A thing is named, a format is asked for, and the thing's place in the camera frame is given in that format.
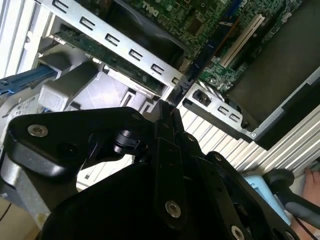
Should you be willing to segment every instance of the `black cable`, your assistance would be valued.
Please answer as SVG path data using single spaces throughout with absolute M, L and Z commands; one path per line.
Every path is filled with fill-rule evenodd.
M 313 235 L 308 228 L 306 228 L 306 226 L 297 218 L 297 217 L 294 217 L 294 219 L 296 220 L 296 222 L 303 228 L 303 230 L 310 235 L 310 237 L 313 239 L 313 240 L 318 240 L 315 235 Z
M 2 216 L 0 217 L 0 222 L 2 221 L 2 219 L 4 219 L 5 215 L 7 214 L 7 212 L 9 211 L 11 207 L 11 203 L 9 204 L 9 206 L 6 208 L 6 210 L 4 211 L 4 213 L 2 214 Z

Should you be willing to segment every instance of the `silver screw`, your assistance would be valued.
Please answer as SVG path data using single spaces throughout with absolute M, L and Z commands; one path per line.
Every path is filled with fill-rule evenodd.
M 232 235 L 235 237 L 236 240 L 245 240 L 245 235 L 237 226 L 233 225 L 231 227 Z
M 181 216 L 181 209 L 179 205 L 173 200 L 167 201 L 165 203 L 165 210 L 171 217 L 175 219 L 178 219 Z
M 195 138 L 194 138 L 194 136 L 192 136 L 192 135 L 188 135 L 188 139 L 189 139 L 191 142 L 194 142 L 194 141 L 195 141 Z
M 287 235 L 287 237 L 288 237 L 290 240 L 295 240 L 295 238 L 291 235 L 290 232 L 285 231 L 285 234 Z
M 33 124 L 28 127 L 28 133 L 31 136 L 43 138 L 48 135 L 48 129 L 43 125 Z
M 141 119 L 141 117 L 140 117 L 138 114 L 136 114 L 136 113 L 132 114 L 132 117 L 133 117 L 134 119 L 137 119 L 137 120 L 140 120 L 140 119 Z
M 221 158 L 221 156 L 220 156 L 220 155 L 215 154 L 215 155 L 214 155 L 214 157 L 215 157 L 215 159 L 217 159 L 219 162 L 221 162 L 221 161 L 222 161 L 222 158 Z

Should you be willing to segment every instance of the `connector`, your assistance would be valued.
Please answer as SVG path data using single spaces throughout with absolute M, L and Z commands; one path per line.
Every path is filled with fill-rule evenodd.
M 220 64 L 224 68 L 228 67 L 228 65 L 232 62 L 232 60 L 236 57 L 242 47 L 246 44 L 249 38 L 255 33 L 257 28 L 262 24 L 265 20 L 265 17 L 261 14 L 257 14 L 251 20 L 249 25 L 244 29 L 242 34 L 238 37 L 238 39 L 234 42 L 232 47 L 228 50 L 228 52 L 221 59 Z

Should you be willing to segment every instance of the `light blue object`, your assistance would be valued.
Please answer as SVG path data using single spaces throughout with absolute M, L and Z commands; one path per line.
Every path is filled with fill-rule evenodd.
M 250 184 L 251 187 L 273 208 L 273 210 L 288 224 L 290 225 L 290 220 L 285 214 L 284 210 L 277 202 L 276 198 L 272 194 L 265 180 L 259 176 L 246 176 L 244 179 Z
M 37 68 L 0 79 L 0 95 L 6 92 L 16 94 L 22 91 L 27 84 L 42 81 L 57 75 L 50 67 L 40 65 Z

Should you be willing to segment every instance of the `finger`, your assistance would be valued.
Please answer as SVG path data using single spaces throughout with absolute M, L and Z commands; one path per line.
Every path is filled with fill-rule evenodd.
M 314 182 L 317 184 L 320 183 L 320 172 L 314 171 L 312 175 L 313 175 Z
M 304 172 L 305 172 L 305 183 L 312 184 L 314 182 L 314 176 L 313 176 L 310 168 L 306 168 L 304 170 Z

